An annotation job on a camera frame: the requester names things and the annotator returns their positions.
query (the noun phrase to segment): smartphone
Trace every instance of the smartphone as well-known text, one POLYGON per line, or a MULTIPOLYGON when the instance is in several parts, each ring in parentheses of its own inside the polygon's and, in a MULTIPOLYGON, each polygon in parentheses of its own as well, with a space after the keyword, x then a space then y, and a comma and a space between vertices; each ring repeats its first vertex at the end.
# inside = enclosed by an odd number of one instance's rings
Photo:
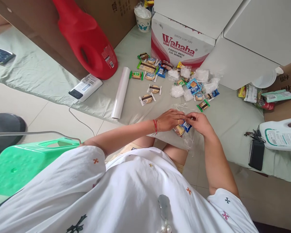
POLYGON ((264 158, 264 143, 260 143, 257 140, 252 140, 250 157, 249 157, 249 166, 255 168, 256 170, 261 171, 263 167, 263 158, 264 158))
POLYGON ((9 60, 15 57, 15 54, 0 49, 0 65, 6 64, 9 60))

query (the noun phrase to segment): hand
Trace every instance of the hand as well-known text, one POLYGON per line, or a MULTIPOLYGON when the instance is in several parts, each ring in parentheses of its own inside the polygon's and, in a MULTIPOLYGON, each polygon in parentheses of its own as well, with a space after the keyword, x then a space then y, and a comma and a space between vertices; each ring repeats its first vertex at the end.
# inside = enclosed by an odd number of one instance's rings
POLYGON ((162 115, 156 118, 157 131, 169 131, 172 128, 176 127, 178 124, 183 124, 184 119, 186 119, 184 112, 179 112, 175 109, 169 109, 167 112, 164 112, 162 115))
POLYGON ((212 134, 214 132, 213 127, 209 123, 207 117, 202 113, 191 112, 186 115, 187 119, 185 120, 189 123, 196 131, 200 132, 204 137, 212 134))

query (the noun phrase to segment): white cable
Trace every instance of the white cable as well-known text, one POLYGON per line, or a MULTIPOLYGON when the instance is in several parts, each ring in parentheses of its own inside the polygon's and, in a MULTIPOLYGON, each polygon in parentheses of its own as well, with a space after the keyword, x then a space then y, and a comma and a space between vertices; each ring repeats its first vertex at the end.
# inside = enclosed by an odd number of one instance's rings
POLYGON ((0 136, 22 136, 22 135, 32 135, 32 134, 46 134, 46 133, 56 133, 56 134, 59 134, 61 136, 64 136, 65 138, 70 138, 70 139, 73 139, 73 140, 77 140, 80 145, 81 145, 81 140, 78 139, 78 138, 72 138, 72 137, 69 137, 69 136, 66 136, 60 132, 57 132, 57 131, 42 131, 42 132, 3 132, 3 133, 0 133, 0 136))
POLYGON ((90 130, 91 130, 91 132, 93 133, 93 136, 95 136, 95 134, 94 134, 94 131, 87 125, 87 124, 85 124, 85 123, 83 123, 82 121, 80 121, 72 112, 71 112, 71 107, 72 107, 72 105, 74 105, 76 102, 73 102, 70 106, 69 106, 69 108, 68 108, 68 111, 73 115, 73 117, 78 121, 78 122, 80 122, 80 123, 82 123, 83 125, 85 125, 87 128, 89 128, 90 130))

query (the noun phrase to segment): plastic wrap roll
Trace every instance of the plastic wrap roll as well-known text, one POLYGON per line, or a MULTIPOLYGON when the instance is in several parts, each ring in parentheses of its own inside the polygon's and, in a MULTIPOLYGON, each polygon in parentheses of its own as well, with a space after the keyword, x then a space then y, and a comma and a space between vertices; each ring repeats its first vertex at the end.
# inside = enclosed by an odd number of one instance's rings
POLYGON ((129 80, 130 69, 128 67, 123 68, 121 80, 119 83, 119 88, 117 89, 113 111, 111 117, 113 119, 120 119, 122 114, 122 109, 124 105, 124 99, 126 95, 126 89, 129 80))

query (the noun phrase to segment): green stool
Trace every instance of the green stool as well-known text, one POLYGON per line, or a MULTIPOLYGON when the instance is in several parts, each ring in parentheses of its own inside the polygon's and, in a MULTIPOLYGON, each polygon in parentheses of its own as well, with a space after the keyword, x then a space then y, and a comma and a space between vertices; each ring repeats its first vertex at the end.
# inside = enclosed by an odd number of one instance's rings
POLYGON ((0 195, 12 196, 62 153, 79 146, 60 138, 10 146, 0 154, 0 195))

